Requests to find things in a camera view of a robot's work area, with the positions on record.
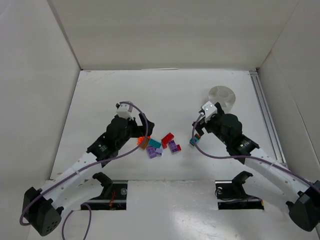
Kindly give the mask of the orange transparent lego piece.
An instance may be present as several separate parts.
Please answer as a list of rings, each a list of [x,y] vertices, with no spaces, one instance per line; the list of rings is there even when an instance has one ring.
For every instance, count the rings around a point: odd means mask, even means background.
[[[137,139],[137,145],[140,145],[144,141],[144,136],[141,136]]]

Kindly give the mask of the brown lego brick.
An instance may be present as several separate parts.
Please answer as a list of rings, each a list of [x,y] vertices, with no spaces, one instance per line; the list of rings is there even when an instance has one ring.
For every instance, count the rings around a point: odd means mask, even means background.
[[[145,150],[146,147],[148,146],[149,140],[150,140],[150,139],[147,138],[145,141],[143,141],[142,144],[141,144],[141,146],[140,146],[140,148],[143,149],[143,150]]]

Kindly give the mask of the teal and brown lego stack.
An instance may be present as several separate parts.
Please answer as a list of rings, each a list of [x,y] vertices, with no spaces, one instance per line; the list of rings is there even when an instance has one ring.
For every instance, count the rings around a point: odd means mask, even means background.
[[[192,145],[192,146],[195,146],[195,143],[197,143],[199,140],[201,139],[201,136],[196,133],[189,141],[189,143]]]

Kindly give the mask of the teal lego brick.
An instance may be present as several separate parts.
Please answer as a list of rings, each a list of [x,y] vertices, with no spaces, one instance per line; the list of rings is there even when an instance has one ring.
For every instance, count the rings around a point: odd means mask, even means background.
[[[158,142],[152,138],[149,139],[148,144],[156,149],[159,149],[162,146],[162,144],[160,142]]]

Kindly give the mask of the large red lego brick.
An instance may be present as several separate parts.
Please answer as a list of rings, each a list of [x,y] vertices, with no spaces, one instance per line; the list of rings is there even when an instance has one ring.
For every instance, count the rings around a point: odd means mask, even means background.
[[[164,136],[162,139],[161,139],[161,145],[164,149],[166,149],[168,147],[168,144],[170,141],[172,141],[174,139],[174,135],[169,132],[166,136]]]

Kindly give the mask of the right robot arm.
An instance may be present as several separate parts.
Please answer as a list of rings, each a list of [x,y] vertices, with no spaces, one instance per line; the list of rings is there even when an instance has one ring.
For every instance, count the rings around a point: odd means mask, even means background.
[[[192,132],[214,134],[226,147],[227,159],[235,159],[258,172],[268,186],[254,184],[253,174],[242,171],[233,180],[235,196],[230,204],[249,197],[265,200],[286,212],[302,230],[311,232],[320,223],[320,182],[311,182],[288,170],[268,156],[260,146],[242,132],[237,116],[225,113],[220,103],[206,102],[192,124]]]

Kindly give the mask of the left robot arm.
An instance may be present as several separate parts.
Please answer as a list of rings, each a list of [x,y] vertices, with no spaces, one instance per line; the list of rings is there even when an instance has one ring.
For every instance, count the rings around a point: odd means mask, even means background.
[[[32,226],[42,237],[54,231],[63,218],[81,208],[86,201],[107,196],[113,181],[102,170],[111,161],[121,158],[120,149],[132,138],[149,137],[155,124],[139,114],[134,117],[115,115],[110,124],[70,168],[52,182],[36,189],[30,187],[23,196],[19,223]]]

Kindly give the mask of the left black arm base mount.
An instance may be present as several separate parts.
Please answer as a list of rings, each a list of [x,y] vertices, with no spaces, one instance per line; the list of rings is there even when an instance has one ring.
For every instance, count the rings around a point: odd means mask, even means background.
[[[99,181],[102,190],[99,195],[85,202],[91,210],[124,211],[127,209],[127,180],[113,181],[102,172],[94,174],[93,179]]]

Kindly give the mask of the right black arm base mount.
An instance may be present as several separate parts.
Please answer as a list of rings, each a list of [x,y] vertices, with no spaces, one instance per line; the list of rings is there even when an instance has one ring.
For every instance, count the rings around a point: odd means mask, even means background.
[[[246,194],[243,185],[253,174],[242,171],[232,180],[216,180],[215,196],[219,210],[264,210],[263,201]]]

